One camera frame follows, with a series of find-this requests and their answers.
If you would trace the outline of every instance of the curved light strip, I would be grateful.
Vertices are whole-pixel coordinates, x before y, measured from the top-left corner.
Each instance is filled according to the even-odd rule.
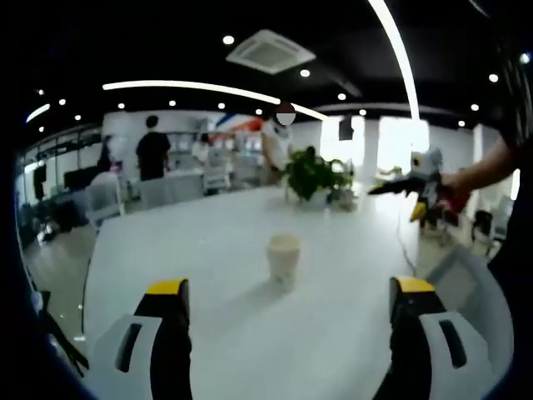
[[[400,31],[398,31],[394,18],[384,0],[368,0],[368,2],[374,8],[377,17],[380,18],[381,25],[383,25],[383,29],[385,29],[386,35],[391,41],[398,65],[400,65],[403,83],[406,85],[407,101],[411,108],[411,118],[419,120],[420,114],[418,111],[418,100],[416,98],[415,79],[413,78],[413,72],[409,64],[409,58],[407,57],[406,47],[401,40]]]
[[[212,83],[202,82],[188,82],[188,81],[130,81],[130,82],[116,82],[106,83],[102,85],[103,90],[124,89],[124,88],[151,88],[151,87],[165,87],[165,88],[187,88],[187,89],[200,89],[209,90],[211,92],[220,92],[235,94],[236,96],[242,96],[245,98],[253,98],[266,103],[279,104],[281,100],[276,97],[267,96],[257,92],[251,92],[249,90],[237,89],[236,87],[213,85]],[[313,111],[310,108],[305,108],[297,104],[292,104],[294,109],[299,113],[306,114],[309,117],[326,121],[327,115]]]
[[[41,115],[42,113],[48,111],[49,109],[50,109],[50,104],[45,104],[44,106],[39,107],[37,110],[35,110],[34,112],[32,112],[30,115],[27,116],[26,123],[30,122],[35,117]]]

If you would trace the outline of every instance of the black ceiling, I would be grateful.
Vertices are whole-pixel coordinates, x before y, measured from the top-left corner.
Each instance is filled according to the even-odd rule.
[[[497,68],[491,32],[467,0],[428,2],[386,0],[399,27],[415,77],[420,105],[444,108],[469,124],[497,123],[499,85],[488,75]],[[176,108],[254,113],[264,102],[223,93],[177,88],[122,89],[104,92],[104,83],[142,79],[215,83],[283,98],[313,108],[340,103],[406,103],[400,68],[388,38],[368,1],[342,5],[321,2],[274,5],[240,3],[216,6],[145,2],[83,10],[37,6],[22,29],[24,84],[21,116],[50,103],[52,108],[24,127],[28,142],[70,128],[77,122],[98,122],[118,103],[127,110]],[[317,55],[306,65],[270,76],[225,61],[240,41],[270,29]],[[520,29],[517,47],[531,45]],[[225,46],[222,37],[236,42]],[[43,89],[44,96],[36,90]],[[59,98],[67,105],[60,107]],[[479,112],[470,105],[478,103]],[[44,126],[45,133],[38,127]]]

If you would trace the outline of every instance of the paper cup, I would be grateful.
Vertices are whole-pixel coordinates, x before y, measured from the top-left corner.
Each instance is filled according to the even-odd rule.
[[[274,235],[266,248],[271,279],[285,289],[296,283],[296,266],[300,257],[300,243],[290,234]]]

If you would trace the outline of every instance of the air conditioning vent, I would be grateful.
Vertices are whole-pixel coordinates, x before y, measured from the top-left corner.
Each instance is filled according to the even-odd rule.
[[[262,30],[239,44],[226,60],[274,75],[316,58],[286,37]]]

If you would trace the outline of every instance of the desk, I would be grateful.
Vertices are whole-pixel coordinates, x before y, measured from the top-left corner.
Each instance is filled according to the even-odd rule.
[[[87,349],[148,285],[189,277],[196,400],[370,399],[390,362],[389,278],[409,274],[414,197],[362,195],[355,212],[286,204],[258,188],[106,221],[87,278]],[[272,291],[266,245],[300,238],[293,292]]]

